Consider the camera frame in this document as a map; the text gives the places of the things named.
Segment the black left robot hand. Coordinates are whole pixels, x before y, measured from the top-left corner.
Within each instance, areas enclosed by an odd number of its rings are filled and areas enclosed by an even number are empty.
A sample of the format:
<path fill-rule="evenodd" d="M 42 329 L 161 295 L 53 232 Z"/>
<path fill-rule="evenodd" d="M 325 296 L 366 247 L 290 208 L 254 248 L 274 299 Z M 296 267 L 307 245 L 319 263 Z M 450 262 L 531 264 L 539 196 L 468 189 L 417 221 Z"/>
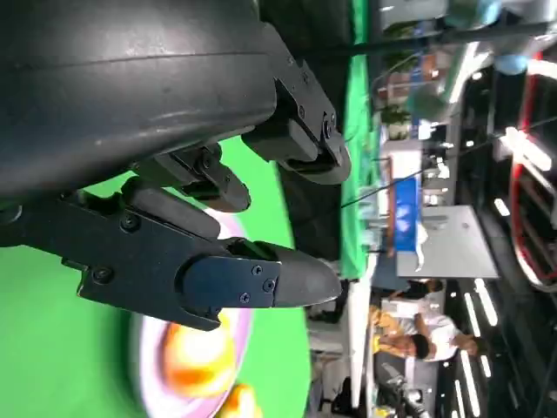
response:
<path fill-rule="evenodd" d="M 335 299 L 305 253 L 219 238 L 247 210 L 240 136 L 321 185 L 352 164 L 306 62 L 250 1 L 4 1 L 1 243 L 59 256 L 80 297 L 200 330 L 232 308 Z"/>

